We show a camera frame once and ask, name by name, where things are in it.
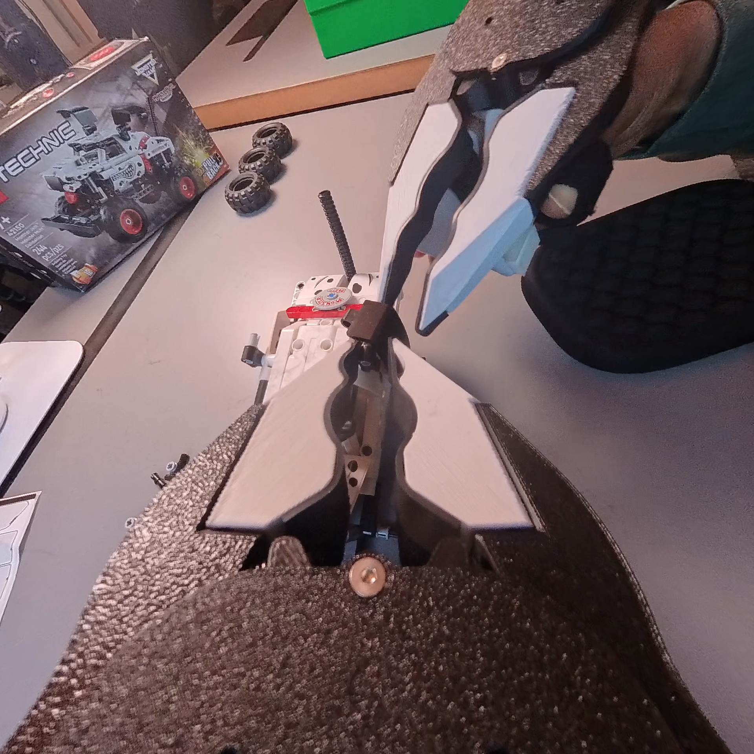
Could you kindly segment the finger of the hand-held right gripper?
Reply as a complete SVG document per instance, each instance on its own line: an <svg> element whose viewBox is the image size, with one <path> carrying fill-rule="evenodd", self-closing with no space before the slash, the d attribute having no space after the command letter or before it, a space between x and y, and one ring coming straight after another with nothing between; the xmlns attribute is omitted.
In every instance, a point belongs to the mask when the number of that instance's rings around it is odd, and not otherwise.
<svg viewBox="0 0 754 754"><path fill-rule="evenodd" d="M457 209L425 283L417 331L429 334L489 271L525 273L539 244L525 192L575 88L542 88L505 111L483 144L483 174Z"/></svg>
<svg viewBox="0 0 754 754"><path fill-rule="evenodd" d="M416 250L422 298L466 298L484 278L484 113L428 105L388 191L379 297L399 298Z"/></svg>

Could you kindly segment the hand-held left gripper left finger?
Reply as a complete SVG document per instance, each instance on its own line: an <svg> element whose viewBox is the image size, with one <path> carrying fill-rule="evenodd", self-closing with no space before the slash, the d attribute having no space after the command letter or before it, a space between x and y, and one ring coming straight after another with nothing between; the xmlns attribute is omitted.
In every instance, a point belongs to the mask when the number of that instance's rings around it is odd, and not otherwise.
<svg viewBox="0 0 754 754"><path fill-rule="evenodd" d="M348 383L343 361L352 349L337 346L269 400L218 490L208 529L344 537L350 502L331 409Z"/></svg>

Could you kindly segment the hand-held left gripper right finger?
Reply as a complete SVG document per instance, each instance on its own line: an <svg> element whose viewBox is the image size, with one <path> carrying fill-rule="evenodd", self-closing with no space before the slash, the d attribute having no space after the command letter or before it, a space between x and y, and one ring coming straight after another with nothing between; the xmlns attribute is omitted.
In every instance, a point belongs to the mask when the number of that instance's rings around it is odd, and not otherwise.
<svg viewBox="0 0 754 754"><path fill-rule="evenodd" d="M481 419L478 402L397 340L393 415L408 493L469 533L531 529L533 521Z"/></svg>

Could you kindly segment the white toy brick truck model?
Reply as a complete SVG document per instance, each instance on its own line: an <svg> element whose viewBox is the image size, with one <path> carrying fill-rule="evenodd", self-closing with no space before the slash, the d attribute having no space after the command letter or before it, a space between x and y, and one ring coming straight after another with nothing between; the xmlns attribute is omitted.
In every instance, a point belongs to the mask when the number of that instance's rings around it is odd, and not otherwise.
<svg viewBox="0 0 754 754"><path fill-rule="evenodd" d="M379 274L357 272L344 228L330 191L318 194L344 272L316 275L297 283L290 305L280 311L270 345L271 370L261 369L256 403L270 399L334 349L345 343L342 322L350 308L379 298ZM335 422L344 450L344 475L351 506L344 559L375 551L397 550L388 505L379 502L379 472L385 439L390 388L376 353L362 346L357 376L348 389L348 413Z"/></svg>

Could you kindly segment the black toy fender piece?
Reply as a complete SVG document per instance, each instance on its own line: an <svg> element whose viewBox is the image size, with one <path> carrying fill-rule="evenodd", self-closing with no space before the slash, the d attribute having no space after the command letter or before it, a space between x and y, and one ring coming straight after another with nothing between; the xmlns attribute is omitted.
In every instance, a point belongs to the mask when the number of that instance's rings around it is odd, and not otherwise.
<svg viewBox="0 0 754 754"><path fill-rule="evenodd" d="M385 361L388 356L388 341L397 339L410 346L406 328L393 306L366 300L359 307L350 308L342 322L352 339L369 344Z"/></svg>

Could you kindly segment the toy truck set box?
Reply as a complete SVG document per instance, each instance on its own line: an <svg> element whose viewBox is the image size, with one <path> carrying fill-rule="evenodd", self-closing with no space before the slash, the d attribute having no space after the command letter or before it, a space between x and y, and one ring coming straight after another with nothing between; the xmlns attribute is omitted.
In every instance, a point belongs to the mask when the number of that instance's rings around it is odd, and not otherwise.
<svg viewBox="0 0 754 754"><path fill-rule="evenodd" d="M2 261L86 290L229 172L147 37L115 40L2 115Z"/></svg>

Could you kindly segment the person's right hand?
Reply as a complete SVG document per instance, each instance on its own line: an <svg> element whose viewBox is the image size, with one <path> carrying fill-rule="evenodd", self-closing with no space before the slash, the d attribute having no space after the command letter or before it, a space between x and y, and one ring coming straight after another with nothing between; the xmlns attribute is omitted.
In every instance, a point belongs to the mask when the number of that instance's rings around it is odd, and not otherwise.
<svg viewBox="0 0 754 754"><path fill-rule="evenodd" d="M658 13L642 35L629 96L603 139L613 158L655 141L705 87L721 39L709 2L684 2Z"/></svg>

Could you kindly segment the cluster of small toy pins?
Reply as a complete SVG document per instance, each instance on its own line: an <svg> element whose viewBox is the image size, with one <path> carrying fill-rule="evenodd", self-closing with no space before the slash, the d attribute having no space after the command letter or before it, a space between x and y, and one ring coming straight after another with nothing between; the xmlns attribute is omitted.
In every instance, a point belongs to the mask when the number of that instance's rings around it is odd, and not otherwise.
<svg viewBox="0 0 754 754"><path fill-rule="evenodd" d="M185 468L190 462L191 457L188 454L181 454L177 461L171 461L165 467L165 473L160 475L158 472L151 474L150 479L152 482L162 490L174 477Z"/></svg>

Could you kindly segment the grey and black toy connector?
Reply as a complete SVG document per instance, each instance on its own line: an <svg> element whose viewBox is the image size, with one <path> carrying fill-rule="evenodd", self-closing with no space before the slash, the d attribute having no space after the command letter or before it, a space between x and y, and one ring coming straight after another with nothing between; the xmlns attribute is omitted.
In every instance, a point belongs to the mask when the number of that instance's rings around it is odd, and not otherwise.
<svg viewBox="0 0 754 754"><path fill-rule="evenodd" d="M265 353L258 346L259 334L251 333L248 343L243 347L241 361L252 368L271 370L275 362L275 355Z"/></svg>

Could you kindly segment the green plastic bin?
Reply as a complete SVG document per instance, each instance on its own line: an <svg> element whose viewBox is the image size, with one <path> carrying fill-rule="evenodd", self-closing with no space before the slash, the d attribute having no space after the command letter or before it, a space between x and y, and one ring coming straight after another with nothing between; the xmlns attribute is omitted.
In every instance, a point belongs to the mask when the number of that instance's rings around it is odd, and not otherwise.
<svg viewBox="0 0 754 754"><path fill-rule="evenodd" d="M326 59L454 24L466 1L305 1Z"/></svg>

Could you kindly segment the black honeycomb pad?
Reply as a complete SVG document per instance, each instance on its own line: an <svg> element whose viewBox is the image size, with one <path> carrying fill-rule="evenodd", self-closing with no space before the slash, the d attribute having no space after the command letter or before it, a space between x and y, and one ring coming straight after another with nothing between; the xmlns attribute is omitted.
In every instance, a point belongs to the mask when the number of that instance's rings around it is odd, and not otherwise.
<svg viewBox="0 0 754 754"><path fill-rule="evenodd" d="M585 366L655 372L752 344L752 212L618 220L535 254L523 296Z"/></svg>

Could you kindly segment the white booklet stand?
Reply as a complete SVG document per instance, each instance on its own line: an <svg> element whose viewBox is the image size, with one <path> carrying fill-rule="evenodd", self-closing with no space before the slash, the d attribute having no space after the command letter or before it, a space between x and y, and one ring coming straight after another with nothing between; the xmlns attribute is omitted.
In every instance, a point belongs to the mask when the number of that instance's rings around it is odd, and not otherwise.
<svg viewBox="0 0 754 754"><path fill-rule="evenodd" d="M1 344L1 481L83 357L76 341Z"/></svg>

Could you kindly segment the white sticker sheet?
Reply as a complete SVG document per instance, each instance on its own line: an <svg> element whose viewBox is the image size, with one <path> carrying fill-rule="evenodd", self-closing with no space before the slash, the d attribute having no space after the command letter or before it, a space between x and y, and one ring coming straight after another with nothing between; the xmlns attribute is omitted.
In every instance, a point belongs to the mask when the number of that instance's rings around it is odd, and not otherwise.
<svg viewBox="0 0 754 754"><path fill-rule="evenodd" d="M40 491L1 500L1 617L20 566L21 552Z"/></svg>

